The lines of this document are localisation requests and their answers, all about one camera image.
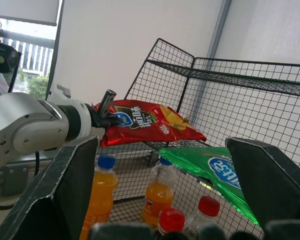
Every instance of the red snack bag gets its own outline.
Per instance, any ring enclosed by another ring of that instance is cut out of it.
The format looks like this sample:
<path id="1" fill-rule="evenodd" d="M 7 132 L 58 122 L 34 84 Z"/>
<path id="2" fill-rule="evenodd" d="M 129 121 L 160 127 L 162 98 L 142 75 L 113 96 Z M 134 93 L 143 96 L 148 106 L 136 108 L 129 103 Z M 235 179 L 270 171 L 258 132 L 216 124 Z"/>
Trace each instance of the red snack bag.
<path id="1" fill-rule="evenodd" d="M 170 107 L 138 100 L 116 100 L 109 108 L 122 119 L 118 126 L 110 126 L 100 142 L 101 147 L 138 142 L 173 142 L 202 140 L 198 132 Z"/>

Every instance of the black wire rack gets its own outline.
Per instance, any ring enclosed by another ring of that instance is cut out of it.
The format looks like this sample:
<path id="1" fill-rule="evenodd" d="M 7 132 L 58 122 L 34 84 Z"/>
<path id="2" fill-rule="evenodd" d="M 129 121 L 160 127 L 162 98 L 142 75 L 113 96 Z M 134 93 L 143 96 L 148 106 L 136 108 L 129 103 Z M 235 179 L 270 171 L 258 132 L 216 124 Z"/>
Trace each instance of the black wire rack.
<path id="1" fill-rule="evenodd" d="M 139 142 L 98 149 L 117 158 L 119 177 L 110 222 L 142 222 L 143 197 L 157 150 L 224 146 L 226 137 L 256 139 L 279 147 L 300 167 L 300 64 L 194 57 L 158 39 L 125 99 L 163 104 L 202 132 L 206 142 Z M 200 197 L 220 202 L 217 223 L 226 235 L 237 230 L 263 237 L 262 229 L 235 210 L 207 180 L 175 168 L 172 206 L 186 216 Z"/>

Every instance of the green snack bag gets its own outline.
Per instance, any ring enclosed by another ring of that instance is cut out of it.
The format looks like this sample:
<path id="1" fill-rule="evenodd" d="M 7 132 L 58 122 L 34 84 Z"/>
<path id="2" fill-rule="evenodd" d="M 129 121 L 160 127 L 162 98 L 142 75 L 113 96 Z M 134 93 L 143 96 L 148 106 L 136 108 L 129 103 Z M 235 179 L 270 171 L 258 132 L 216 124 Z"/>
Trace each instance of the green snack bag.
<path id="1" fill-rule="evenodd" d="M 189 174 L 211 180 L 235 209 L 258 224 L 245 201 L 234 163 L 226 147 L 164 148 L 158 154 Z"/>

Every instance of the blue bottle cap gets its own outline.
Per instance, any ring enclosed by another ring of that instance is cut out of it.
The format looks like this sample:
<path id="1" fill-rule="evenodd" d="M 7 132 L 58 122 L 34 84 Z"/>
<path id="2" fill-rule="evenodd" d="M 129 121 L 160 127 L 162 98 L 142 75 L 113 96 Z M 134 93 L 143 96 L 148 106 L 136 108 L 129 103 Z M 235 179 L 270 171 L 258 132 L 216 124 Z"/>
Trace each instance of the blue bottle cap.
<path id="1" fill-rule="evenodd" d="M 163 165 L 167 165 L 167 166 L 170 166 L 172 165 L 172 163 L 166 159 L 164 159 L 163 157 L 160 157 L 160 163 L 163 164 Z"/>
<path id="2" fill-rule="evenodd" d="M 113 169 L 116 159 L 111 155 L 101 154 L 98 158 L 98 166 L 103 169 Z"/>

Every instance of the plastic bottle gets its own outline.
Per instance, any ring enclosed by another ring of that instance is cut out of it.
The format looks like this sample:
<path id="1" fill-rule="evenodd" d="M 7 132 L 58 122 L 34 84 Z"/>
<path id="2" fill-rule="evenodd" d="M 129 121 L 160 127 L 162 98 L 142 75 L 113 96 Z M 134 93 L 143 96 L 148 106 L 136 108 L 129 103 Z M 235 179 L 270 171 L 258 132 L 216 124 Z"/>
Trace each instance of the plastic bottle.
<path id="1" fill-rule="evenodd" d="M 162 210 L 159 217 L 158 231 L 156 235 L 167 233 L 181 233 L 185 225 L 185 215 L 178 209 L 168 207 Z"/>
<path id="2" fill-rule="evenodd" d="M 153 226 L 159 222 L 159 214 L 165 208 L 170 208 L 174 199 L 173 185 L 177 178 L 173 165 L 163 157 L 159 165 L 151 169 L 151 181 L 145 192 L 142 218 Z"/>
<path id="3" fill-rule="evenodd" d="M 205 225 L 216 223 L 216 217 L 220 210 L 220 203 L 210 196 L 201 197 L 198 205 L 198 211 L 195 215 L 186 219 L 184 225 L 184 234 L 190 240 L 198 240 L 200 230 Z"/>
<path id="4" fill-rule="evenodd" d="M 89 207 L 81 230 L 80 240 L 88 238 L 89 230 L 95 223 L 106 223 L 114 204 L 113 190 L 118 185 L 118 178 L 112 169 L 116 159 L 102 154 L 94 169 L 94 178 Z"/>

